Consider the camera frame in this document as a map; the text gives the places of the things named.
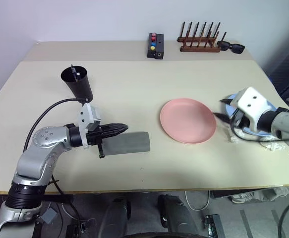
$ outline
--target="black cable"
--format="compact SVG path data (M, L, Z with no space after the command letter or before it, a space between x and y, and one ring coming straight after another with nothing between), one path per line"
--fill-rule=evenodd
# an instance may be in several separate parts
M289 205L284 209L281 217L280 217L280 220L279 220L279 223L278 223L278 238L282 238L282 224L283 224L283 221L284 221L284 217L285 215L288 213L289 211Z
M60 238L61 231L63 230L64 221L63 221L63 215L61 214L59 205L57 203L56 203L56 206L57 206L57 209L58 209L58 212L59 212L59 215L60 215L60 220L61 220L60 231L59 231L59 234L57 236L57 238Z
M57 103L54 103L53 105L51 105L49 108L47 108L40 116L39 118L35 121L35 123L33 124L33 126L31 127L27 137L26 137L26 140L25 140L25 144L24 144L24 148L23 148L23 152L26 151L28 145L29 145L29 142L30 142L30 139L31 139L31 136L33 134L33 131L35 130L36 126L39 124L39 122L42 120L42 118L51 110L53 109L54 107L56 107L57 105L59 104L62 104L62 103L65 103L65 102L70 102L70 101L79 101L79 102L84 102L86 101L85 99L82 99L82 98L69 98L69 99L64 99L64 100L61 100L61 101L58 101ZM67 199L67 197L65 196L65 194L63 193L63 191L60 189L60 187L58 186L54 176L52 175L52 181L53 181L53 184L55 185L56 189L58 190L58 192L61 194L61 196L63 196L64 198ZM72 207L73 211L75 212L76 216L77 216L77 220L78 220L78 238L80 238L80 224L81 224L81 221L80 221L80 217L79 217L79 214L78 214L78 211L77 209L74 207L74 205L71 203L71 201L68 199L68 204Z
M251 139L242 138L242 137L239 136L239 135L236 133L236 131L234 130L234 129L236 128L236 126L233 124L234 121L235 121L235 115L236 115L236 113L237 113L238 111L239 111L239 109L235 110L235 112L234 112L234 114L233 114L233 116L232 116L232 119L230 120L230 129L231 129L231 131L234 133L234 135L235 135L236 137L238 137L239 139L245 140L245 141L250 141L250 142L280 142L280 141L286 142L286 141L289 141L289 139L280 139L280 140L260 140L260 139L258 139L258 140L251 140Z

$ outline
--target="pink plate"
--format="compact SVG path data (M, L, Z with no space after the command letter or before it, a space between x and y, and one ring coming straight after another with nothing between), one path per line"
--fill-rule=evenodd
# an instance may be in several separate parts
M161 110L160 120L170 137L186 144L204 142L216 130L215 117L208 107L189 98L166 103Z

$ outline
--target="sunglasses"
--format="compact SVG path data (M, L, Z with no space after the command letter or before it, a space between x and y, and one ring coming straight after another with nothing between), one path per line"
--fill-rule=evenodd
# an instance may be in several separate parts
M228 49L231 49L232 52L236 54L241 54L244 50L244 46L240 44L230 44L227 41L218 41L217 45L220 47L221 51L226 51Z

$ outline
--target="blue plate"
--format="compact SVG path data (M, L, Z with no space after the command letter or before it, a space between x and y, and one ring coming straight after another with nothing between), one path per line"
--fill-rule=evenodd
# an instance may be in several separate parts
M233 95L229 96L228 99L234 99L235 96L236 96L236 94L233 94ZM277 110L276 107L274 107L273 104L270 103L269 101L268 101L268 104L271 106L271 110L272 110L272 111L276 111L276 110ZM229 118L231 118L231 116L232 116L232 114L234 113L234 111L235 111L235 107L226 104L226 113L227 113L227 115L228 115ZM244 127L244 128L243 128L243 131L246 132L246 133L248 133L248 134L250 134L250 135L258 135L258 136L271 135L270 133L267 133L267 132L265 132L265 131L253 132L253 131L250 130L248 127Z

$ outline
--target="white sneaker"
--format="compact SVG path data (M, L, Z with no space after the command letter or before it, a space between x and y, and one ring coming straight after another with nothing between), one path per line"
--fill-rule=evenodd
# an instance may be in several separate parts
M249 193L242 193L231 196L231 201L235 204L249 202L253 197Z

